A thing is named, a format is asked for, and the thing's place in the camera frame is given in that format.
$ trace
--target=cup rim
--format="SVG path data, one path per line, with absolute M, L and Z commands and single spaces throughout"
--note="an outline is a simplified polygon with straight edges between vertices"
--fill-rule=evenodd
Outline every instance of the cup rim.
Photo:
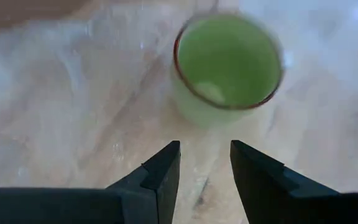
M 251 104 L 251 105 L 224 105 L 224 104 L 214 102 L 213 100 L 210 100 L 207 97 L 203 96 L 202 94 L 198 93 L 196 91 L 196 89 L 194 88 L 194 86 L 187 79 L 187 77 L 184 76 L 183 71 L 180 68 L 179 59 L 178 59 L 179 45 L 180 45 L 180 41 L 183 36 L 183 33 L 187 30 L 187 28 L 189 28 L 189 26 L 192 23 L 199 21 L 201 19 L 204 19 L 204 18 L 215 16 L 215 15 L 223 15 L 223 16 L 227 15 L 227 16 L 238 17 L 238 18 L 250 23 L 252 26 L 255 26 L 256 28 L 258 28 L 258 30 L 261 31 L 261 33 L 263 35 L 265 35 L 267 37 L 268 41 L 270 42 L 270 45 L 275 52 L 275 56 L 278 59 L 278 63 L 280 66 L 280 68 L 279 68 L 280 71 L 278 74 L 279 78 L 278 78 L 278 82 L 277 82 L 275 88 L 273 88 L 273 90 L 260 102 L 257 102 L 257 103 Z M 273 37 L 273 35 L 267 31 L 267 29 L 265 28 L 264 25 L 262 25 L 262 23 L 257 22 L 255 19 L 250 18 L 249 16 L 247 16 L 245 14 L 239 14 L 239 13 L 234 13 L 234 12 L 207 12 L 207 13 L 197 14 L 197 15 L 191 17 L 181 27 L 181 29 L 179 30 L 179 33 L 175 39 L 175 43 L 173 45 L 173 63 L 175 66 L 175 70 L 177 71 L 176 74 L 179 76 L 179 79 L 185 84 L 187 89 L 190 90 L 190 93 L 193 94 L 198 99 L 200 99 L 201 101 L 209 104 L 210 106 L 213 106 L 215 108 L 222 109 L 222 110 L 250 110 L 253 108 L 258 108 L 258 107 L 264 105 L 265 103 L 267 103 L 269 100 L 271 100 L 273 98 L 273 96 L 276 94 L 279 86 L 281 85 L 281 82 L 283 80 L 283 74 L 284 74 L 284 69 L 282 66 L 283 60 L 282 60 L 281 52 L 282 52 L 281 47 L 278 44 L 278 41 L 276 41 L 276 39 Z

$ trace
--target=brown rim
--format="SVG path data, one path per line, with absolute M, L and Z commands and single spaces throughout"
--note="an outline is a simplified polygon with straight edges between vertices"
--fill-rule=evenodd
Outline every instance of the brown rim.
M 178 60 L 178 51 L 179 51 L 179 45 L 180 45 L 180 41 L 181 41 L 181 37 L 183 35 L 183 33 L 186 31 L 186 29 L 189 27 L 190 24 L 192 24 L 195 21 L 198 21 L 202 18 L 206 18 L 212 15 L 229 15 L 229 16 L 236 16 L 239 17 L 240 19 L 245 19 L 246 22 L 249 22 L 251 25 L 255 26 L 256 28 L 258 28 L 261 32 L 264 33 L 264 35 L 267 36 L 272 48 L 275 51 L 276 57 L 278 58 L 278 62 L 279 62 L 279 67 L 280 67 L 280 77 L 278 79 L 278 82 L 276 84 L 276 87 L 260 102 L 258 103 L 254 103 L 252 105 L 223 105 L 223 104 L 219 104 L 217 102 L 214 102 L 210 99 L 208 99 L 207 97 L 203 96 L 202 94 L 199 94 L 195 88 L 193 87 L 193 85 L 188 81 L 188 79 L 183 75 L 183 72 L 179 66 L 179 60 Z M 272 35 L 270 35 L 266 29 L 264 29 L 264 26 L 262 26 L 260 23 L 256 22 L 254 19 L 250 19 L 248 17 L 246 17 L 245 15 L 237 15 L 235 13 L 231 13 L 231 12 L 209 12 L 206 14 L 199 14 L 196 15 L 194 17 L 192 17 L 191 19 L 189 19 L 187 22 L 185 22 L 185 24 L 183 25 L 183 27 L 179 30 L 179 33 L 175 39 L 175 43 L 173 45 L 173 61 L 175 64 L 175 69 L 177 70 L 177 74 L 179 76 L 179 79 L 185 84 L 185 86 L 187 87 L 187 89 L 190 90 L 190 92 L 195 95 L 197 98 L 199 98 L 200 100 L 202 100 L 203 102 L 215 107 L 215 108 L 219 108 L 219 109 L 224 109 L 224 110 L 248 110 L 248 109 L 252 109 L 252 108 L 257 108 L 262 106 L 263 104 L 267 103 L 270 99 L 273 98 L 274 94 L 276 94 L 279 86 L 281 85 L 282 79 L 283 79 L 283 67 L 282 67 L 282 57 L 281 57 L 281 50 L 279 48 L 279 45 L 277 44 L 278 42 L 272 39 Z

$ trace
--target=green cup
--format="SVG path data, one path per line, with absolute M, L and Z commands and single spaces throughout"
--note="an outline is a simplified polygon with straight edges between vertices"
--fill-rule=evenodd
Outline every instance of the green cup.
M 278 45 L 243 15 L 196 16 L 175 41 L 173 95 L 184 117 L 200 126 L 250 113 L 273 97 L 282 77 Z

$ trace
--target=ceramic cup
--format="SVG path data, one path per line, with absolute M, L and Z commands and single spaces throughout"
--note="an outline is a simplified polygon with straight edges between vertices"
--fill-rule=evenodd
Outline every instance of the ceramic cup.
M 278 44 L 245 15 L 195 16 L 175 40 L 173 95 L 183 116 L 200 126 L 224 125 L 262 106 L 282 78 Z

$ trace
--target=table surface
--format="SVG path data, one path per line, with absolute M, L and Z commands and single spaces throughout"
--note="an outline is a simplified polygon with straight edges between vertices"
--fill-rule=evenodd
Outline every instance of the table surface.
M 69 18 L 87 20 L 95 9 L 115 4 L 138 3 L 88 2 Z M 0 186 L 105 187 L 178 139 L 181 179 L 174 223 L 247 223 L 229 161 L 230 140 L 239 139 L 328 187 L 358 191 L 358 0 L 142 4 L 164 4 L 160 14 L 170 20 L 160 24 L 163 38 L 156 48 L 145 51 L 144 69 L 131 71 L 141 77 L 139 83 L 120 74 L 91 74 L 86 77 L 91 113 L 83 115 L 70 104 L 72 84 L 44 78 L 0 109 Z M 189 7 L 248 13 L 283 47 L 286 71 L 277 95 L 226 127 L 192 125 L 171 97 L 173 38 L 194 13 L 178 9 Z M 105 52 L 91 56 L 98 54 L 103 58 Z M 98 71 L 111 70 L 108 64 L 100 62 Z

